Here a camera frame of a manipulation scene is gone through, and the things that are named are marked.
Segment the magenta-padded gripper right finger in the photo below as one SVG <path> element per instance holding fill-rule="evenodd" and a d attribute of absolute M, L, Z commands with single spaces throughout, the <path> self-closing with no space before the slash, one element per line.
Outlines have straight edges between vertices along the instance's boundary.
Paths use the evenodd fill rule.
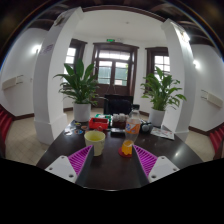
<path fill-rule="evenodd" d="M 152 183 L 165 176 L 179 171 L 166 156 L 155 156 L 140 146 L 133 146 L 133 157 L 140 172 L 140 180 L 143 183 Z"/>

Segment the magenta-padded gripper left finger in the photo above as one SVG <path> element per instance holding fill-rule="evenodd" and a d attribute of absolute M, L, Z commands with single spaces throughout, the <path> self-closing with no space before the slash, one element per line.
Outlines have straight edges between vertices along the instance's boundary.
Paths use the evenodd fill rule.
<path fill-rule="evenodd" d="M 93 156 L 94 147 L 90 145 L 70 156 L 59 156 L 46 168 L 46 171 L 72 183 L 84 183 Z"/>

